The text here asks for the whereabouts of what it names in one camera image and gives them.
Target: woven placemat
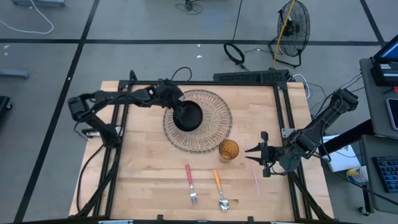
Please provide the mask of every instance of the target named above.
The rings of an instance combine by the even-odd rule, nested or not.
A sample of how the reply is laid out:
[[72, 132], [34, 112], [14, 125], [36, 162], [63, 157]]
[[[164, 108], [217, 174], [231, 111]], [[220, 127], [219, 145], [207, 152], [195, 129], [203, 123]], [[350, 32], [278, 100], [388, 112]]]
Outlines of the woven placemat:
[[186, 91], [181, 100], [196, 102], [202, 109], [203, 121], [194, 131], [181, 131], [173, 122], [173, 109], [166, 109], [163, 129], [167, 139], [176, 148], [189, 153], [215, 150], [231, 132], [232, 115], [228, 105], [216, 93], [206, 90]]

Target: red-handled fork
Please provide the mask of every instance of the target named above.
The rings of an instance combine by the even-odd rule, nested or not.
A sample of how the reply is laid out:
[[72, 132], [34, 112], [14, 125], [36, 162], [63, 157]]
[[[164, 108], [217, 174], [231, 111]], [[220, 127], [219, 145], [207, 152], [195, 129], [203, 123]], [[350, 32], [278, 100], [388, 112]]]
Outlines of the red-handled fork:
[[193, 189], [193, 185], [192, 185], [192, 176], [191, 176], [191, 169], [189, 168], [189, 165], [185, 165], [185, 170], [187, 171], [187, 176], [188, 176], [188, 181], [189, 181], [189, 187], [191, 189], [191, 201], [192, 204], [196, 204], [198, 203], [198, 197], [197, 197], [197, 193], [194, 191]]

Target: fan stand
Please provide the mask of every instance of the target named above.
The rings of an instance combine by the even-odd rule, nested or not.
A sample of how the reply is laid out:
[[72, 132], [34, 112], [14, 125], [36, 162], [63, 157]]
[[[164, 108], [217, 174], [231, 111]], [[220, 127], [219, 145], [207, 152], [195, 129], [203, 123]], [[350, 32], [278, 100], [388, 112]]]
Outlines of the fan stand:
[[[270, 41], [269, 43], [268, 43], [268, 47], [269, 47], [269, 51], [271, 52], [271, 54], [272, 54], [272, 58], [274, 58], [275, 57], [275, 55], [274, 55], [274, 51], [272, 50], [272, 47], [271, 47], [271, 45], [274, 43], [274, 42], [277, 42], [277, 39], [278, 39], [278, 37], [275, 37], [272, 41]], [[297, 68], [298, 66], [300, 66], [301, 65], [301, 50], [297, 50], [297, 55], [298, 55], [298, 65], [294, 65], [294, 64], [292, 64], [292, 63], [288, 63], [288, 62], [284, 62], [284, 61], [282, 61], [282, 60], [279, 60], [279, 59], [277, 59], [276, 61], [277, 62], [280, 62], [280, 63], [284, 63], [285, 65], [290, 65], [290, 66], [292, 66], [292, 67], [294, 67], [294, 68]]]

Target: chair wheel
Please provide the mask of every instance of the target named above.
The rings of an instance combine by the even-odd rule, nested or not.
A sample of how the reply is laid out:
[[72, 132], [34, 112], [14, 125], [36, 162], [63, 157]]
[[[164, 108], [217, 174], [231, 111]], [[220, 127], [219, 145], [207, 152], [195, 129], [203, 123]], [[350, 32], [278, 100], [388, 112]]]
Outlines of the chair wheel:
[[364, 215], [364, 216], [366, 216], [366, 217], [368, 217], [371, 213], [370, 212], [367, 212], [366, 211], [366, 208], [365, 207], [359, 207], [358, 208], [358, 211], [362, 214], [362, 215]]

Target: gray floor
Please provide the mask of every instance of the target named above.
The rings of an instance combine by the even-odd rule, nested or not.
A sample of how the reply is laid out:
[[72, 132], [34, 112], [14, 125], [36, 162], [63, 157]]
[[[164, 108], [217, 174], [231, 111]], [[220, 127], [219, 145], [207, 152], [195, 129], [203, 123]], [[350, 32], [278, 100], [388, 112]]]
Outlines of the gray floor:
[[[182, 0], [101, 0], [89, 39], [231, 39], [238, 0], [200, 1], [204, 11], [188, 16], [174, 8]], [[359, 0], [302, 1], [311, 16], [310, 40], [377, 41]], [[396, 35], [398, 25], [395, 0], [366, 0], [384, 40]], [[93, 0], [67, 0], [65, 8], [40, 7], [54, 23], [48, 35], [23, 34], [0, 24], [0, 38], [79, 39]], [[282, 1], [245, 0], [242, 5], [236, 39], [270, 40], [276, 34], [277, 11]], [[34, 9], [0, 2], [0, 19], [20, 29], [48, 29]], [[67, 76], [77, 44], [0, 44], [0, 68], [28, 70], [29, 80], [0, 79], [0, 95], [12, 98], [14, 108], [1, 125], [0, 134], [0, 223], [12, 222], [46, 130]], [[239, 45], [241, 50], [264, 45]], [[305, 76], [308, 82], [321, 85], [331, 93], [359, 74], [359, 59], [374, 55], [380, 47], [307, 46], [303, 65], [289, 68]], [[270, 54], [246, 55], [250, 70], [267, 70]], [[103, 80], [126, 79], [133, 69], [140, 80], [170, 77], [181, 67], [189, 66], [193, 80], [212, 80], [214, 73], [240, 72], [223, 52], [222, 45], [155, 44], [108, 45], [86, 44], [78, 62], [68, 97], [97, 90]], [[277, 68], [287, 68], [281, 64]], [[350, 87], [363, 86], [360, 80]], [[324, 98], [322, 91], [310, 86], [310, 107]], [[342, 133], [369, 118], [363, 90], [356, 92], [359, 106], [344, 114], [328, 133]], [[42, 172], [34, 190], [24, 221], [64, 218], [78, 177], [85, 148], [84, 140], [73, 131], [68, 108], [64, 105]], [[362, 192], [325, 173], [335, 217], [347, 222], [392, 223], [397, 215], [376, 212], [364, 217], [357, 212], [363, 205]]]

